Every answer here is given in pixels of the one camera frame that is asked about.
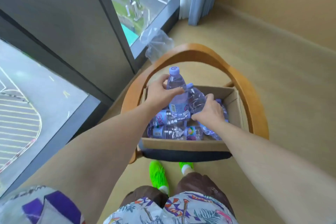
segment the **curved wooden chair back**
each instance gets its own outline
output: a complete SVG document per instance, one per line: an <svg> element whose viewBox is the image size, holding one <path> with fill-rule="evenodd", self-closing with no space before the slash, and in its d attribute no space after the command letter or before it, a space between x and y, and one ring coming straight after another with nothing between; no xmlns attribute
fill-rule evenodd
<svg viewBox="0 0 336 224"><path fill-rule="evenodd" d="M129 87L121 113L137 107L141 101L143 89L146 88L149 79L159 70L178 62L196 61L208 64L226 73L231 82L225 86L236 87L243 102L250 133L269 140L267 119L263 105L252 84L235 68L227 64L216 52L202 44L182 44L167 53L158 61L142 72ZM135 150L130 163L137 158Z"/></svg>

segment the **forearm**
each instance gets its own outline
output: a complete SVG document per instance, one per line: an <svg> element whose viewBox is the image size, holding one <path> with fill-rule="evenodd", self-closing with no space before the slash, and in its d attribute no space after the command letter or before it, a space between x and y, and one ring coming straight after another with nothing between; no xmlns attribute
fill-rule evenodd
<svg viewBox="0 0 336 224"><path fill-rule="evenodd" d="M67 144L22 186L40 184L60 190L82 211L86 223L95 224L155 114L156 110L144 103L91 128Z"/></svg>
<svg viewBox="0 0 336 224"><path fill-rule="evenodd" d="M335 180L307 161L224 121L214 131L287 223L334 223Z"/></svg>

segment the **hand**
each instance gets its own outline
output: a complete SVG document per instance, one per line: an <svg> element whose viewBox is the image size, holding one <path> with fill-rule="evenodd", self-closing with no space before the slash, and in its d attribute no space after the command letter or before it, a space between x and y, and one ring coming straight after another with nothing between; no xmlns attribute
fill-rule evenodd
<svg viewBox="0 0 336 224"><path fill-rule="evenodd" d="M145 103L154 110L155 114L161 111L162 108L169 105L173 97L184 93L184 89L181 87L167 90L167 86L164 82L168 79L168 77L168 74L163 74L148 87L148 94Z"/></svg>
<svg viewBox="0 0 336 224"><path fill-rule="evenodd" d="M214 100L214 95L208 94L206 98L203 110L192 115L191 119L199 121L213 131L217 121L225 121L225 118L221 105Z"/></svg>

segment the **street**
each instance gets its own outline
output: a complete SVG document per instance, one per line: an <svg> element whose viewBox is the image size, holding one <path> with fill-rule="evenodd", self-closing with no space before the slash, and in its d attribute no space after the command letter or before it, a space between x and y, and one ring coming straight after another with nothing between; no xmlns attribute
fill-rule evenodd
<svg viewBox="0 0 336 224"><path fill-rule="evenodd" d="M0 39L0 195L87 96Z"/></svg>

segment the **person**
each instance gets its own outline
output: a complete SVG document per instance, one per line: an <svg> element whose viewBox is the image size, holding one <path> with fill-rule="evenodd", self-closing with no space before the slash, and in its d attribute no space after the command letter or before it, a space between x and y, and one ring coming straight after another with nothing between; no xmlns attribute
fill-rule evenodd
<svg viewBox="0 0 336 224"><path fill-rule="evenodd" d="M0 202L0 223L96 224L149 121L183 93L181 88L166 90L167 78L162 75L149 86L143 104L76 137L7 195ZM245 175L286 223L336 222L334 178L225 122L212 94L191 118L223 139ZM129 193L104 223L237 223L225 194L207 176L196 173L191 163L181 167L185 176L169 197L164 169L152 162L153 187Z"/></svg>

